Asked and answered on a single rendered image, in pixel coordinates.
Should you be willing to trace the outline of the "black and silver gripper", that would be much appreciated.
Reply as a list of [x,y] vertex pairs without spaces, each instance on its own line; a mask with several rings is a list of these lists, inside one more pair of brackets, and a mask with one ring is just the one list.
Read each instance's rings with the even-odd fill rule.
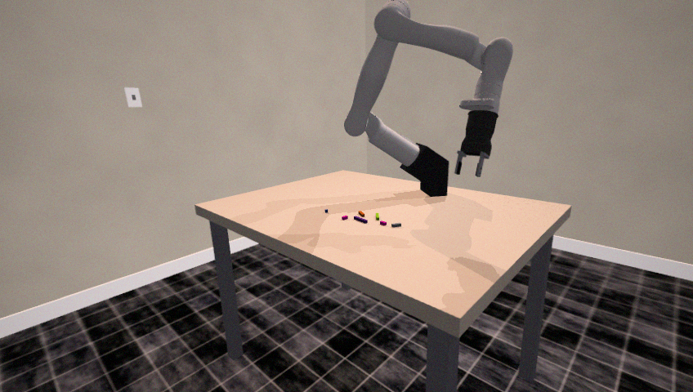
[[[491,99],[492,98],[492,99]],[[494,100],[493,100],[494,99]],[[480,156],[476,168],[476,176],[481,177],[484,159],[489,159],[491,138],[499,112],[500,97],[491,93],[479,93],[473,100],[461,100],[460,108],[470,110],[466,126],[466,137],[461,149],[457,151],[458,159],[454,173],[459,175],[463,157],[467,155]]]

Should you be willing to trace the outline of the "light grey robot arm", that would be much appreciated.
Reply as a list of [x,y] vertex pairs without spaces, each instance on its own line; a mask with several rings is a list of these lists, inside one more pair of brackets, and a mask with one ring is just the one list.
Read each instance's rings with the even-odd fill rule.
[[501,97],[513,53],[507,38],[496,38],[486,46],[474,33],[447,25],[422,24],[410,17],[406,0],[389,0],[375,16],[378,35],[360,71],[354,100],[344,121],[347,134],[360,136],[366,131],[371,144],[406,167],[417,158],[419,146],[370,112],[387,79],[398,43],[440,51],[482,70],[474,95],[491,93]]

